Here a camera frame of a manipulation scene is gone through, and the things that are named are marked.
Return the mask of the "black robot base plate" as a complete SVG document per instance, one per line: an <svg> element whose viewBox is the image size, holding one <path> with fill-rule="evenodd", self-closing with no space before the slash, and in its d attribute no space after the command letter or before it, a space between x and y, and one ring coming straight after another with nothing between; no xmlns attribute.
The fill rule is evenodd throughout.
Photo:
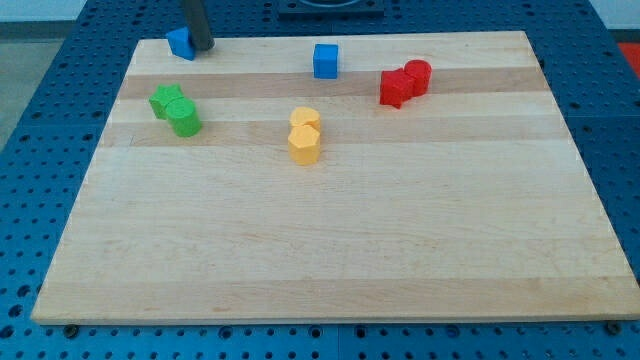
<svg viewBox="0 0 640 360"><path fill-rule="evenodd" d="M279 19L339 18L343 16L380 17L385 12L385 0L279 0Z"/></svg>

